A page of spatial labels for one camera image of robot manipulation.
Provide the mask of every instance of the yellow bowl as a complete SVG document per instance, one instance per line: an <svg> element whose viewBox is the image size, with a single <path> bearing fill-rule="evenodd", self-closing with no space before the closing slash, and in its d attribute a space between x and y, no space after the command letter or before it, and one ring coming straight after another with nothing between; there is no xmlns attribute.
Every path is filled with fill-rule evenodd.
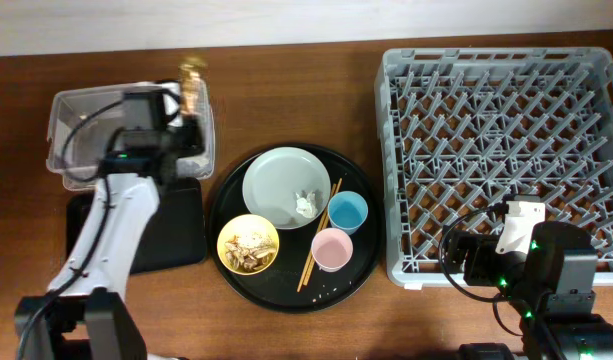
<svg viewBox="0 0 613 360"><path fill-rule="evenodd" d="M244 236L246 234L251 234L254 232L270 236L270 239L273 241L273 247L277 249L277 252L264 268L259 269L257 271L243 272L233 269L228 259L226 259L226 252L228 251L225 245L226 241L232 239L235 235ZM260 272L268 269L268 267L273 263L273 261L275 261L275 258L277 258L277 254L279 254L279 234L277 234L277 230L275 229L273 224L270 223L270 221L258 215L241 215L232 219L222 228L222 231L219 233L219 237L217 238L217 255L219 256L219 260L222 262L222 264L224 264L224 266L226 266L228 270L234 272L235 274L259 274Z"/></svg>

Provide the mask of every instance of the clear plastic container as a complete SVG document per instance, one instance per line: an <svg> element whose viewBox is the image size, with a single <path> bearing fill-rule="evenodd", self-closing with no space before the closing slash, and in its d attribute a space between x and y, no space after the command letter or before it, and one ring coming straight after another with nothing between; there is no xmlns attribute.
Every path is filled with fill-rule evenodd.
<svg viewBox="0 0 613 360"><path fill-rule="evenodd" d="M118 101L122 92L136 86L152 86L151 82L134 84L111 85L96 88L62 91L55 95L53 107L48 124L47 140L51 142L46 159L49 171L64 173L64 161L60 158L61 150L70 131L82 121L82 118L96 110ZM176 83L161 84L179 94L179 85ZM206 83L202 80L203 91L200 91L198 109L200 112L200 128L204 136L206 151L203 154L181 158L177 160L177 173L180 177L195 177L199 180L212 176L215 169L215 127L213 112L208 102ZM174 113L177 103L166 97L166 112ZM69 145L66 152L65 163L69 164L70 171L79 177L87 177L95 173L99 160L104 156L106 143L110 136L119 127L133 128L139 125L147 127L148 124L126 124L122 106L117 106L103 114L95 121L82 128ZM181 119L173 120L170 125L181 125ZM79 183L63 177L63 184L67 190L80 191L93 187L91 183Z"/></svg>

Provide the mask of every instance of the round black tray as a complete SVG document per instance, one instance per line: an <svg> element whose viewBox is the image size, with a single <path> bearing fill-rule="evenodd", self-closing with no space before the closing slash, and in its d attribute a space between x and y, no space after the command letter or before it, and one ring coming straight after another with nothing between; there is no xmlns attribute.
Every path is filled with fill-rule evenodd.
<svg viewBox="0 0 613 360"><path fill-rule="evenodd" d="M331 183L342 177L341 191L355 191L368 203L368 218L351 236L353 257L334 273L313 268L307 286L297 292L310 244L317 231L319 218L295 230L278 230L280 249L270 268L257 275L242 276L230 272L215 256L217 268L228 283L246 299L267 309L287 313L307 313L333 306L357 291L377 265L385 238L382 206L364 172L343 156L314 145L290 145L315 155L326 167ZM231 219L248 214L242 197L244 174L252 161L244 161L221 186L210 212L208 246L216 254L217 237Z"/></svg>

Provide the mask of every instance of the black tray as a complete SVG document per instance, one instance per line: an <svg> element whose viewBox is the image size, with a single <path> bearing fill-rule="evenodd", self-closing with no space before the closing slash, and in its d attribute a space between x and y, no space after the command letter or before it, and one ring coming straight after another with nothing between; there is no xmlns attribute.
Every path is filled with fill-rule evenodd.
<svg viewBox="0 0 613 360"><path fill-rule="evenodd" d="M88 218L93 192L74 196L66 207L66 256L75 247ZM130 273L202 262L206 257L202 188L197 179L179 179L169 185L157 212L150 218L131 265Z"/></svg>
<svg viewBox="0 0 613 360"><path fill-rule="evenodd" d="M353 257L341 270L326 273L315 264L307 286L297 292L310 244L319 218L295 230L278 230L280 249L270 268L250 276L230 272L215 256L217 268L226 281L246 299L267 309L287 313L307 313L333 306L357 291L377 265L385 238L382 206L364 172L343 156L314 145L291 145L304 149L321 160L331 183L343 177L341 191L355 191L368 203L368 218L351 236ZM231 219L248 214L242 197L244 174L261 153L244 161L221 186L210 212L208 246L217 253L217 238Z"/></svg>

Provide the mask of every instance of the small cup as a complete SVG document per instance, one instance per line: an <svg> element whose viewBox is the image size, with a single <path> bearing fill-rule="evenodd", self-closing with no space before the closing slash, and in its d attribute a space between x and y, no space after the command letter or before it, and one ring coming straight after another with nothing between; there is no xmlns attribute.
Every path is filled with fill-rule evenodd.
<svg viewBox="0 0 613 360"><path fill-rule="evenodd" d="M330 199L328 217L333 227L352 235L366 221L368 204L358 193L342 191Z"/></svg>
<svg viewBox="0 0 613 360"><path fill-rule="evenodd" d="M310 250L322 270L335 272L353 256L353 242L339 229L324 229L315 235Z"/></svg>

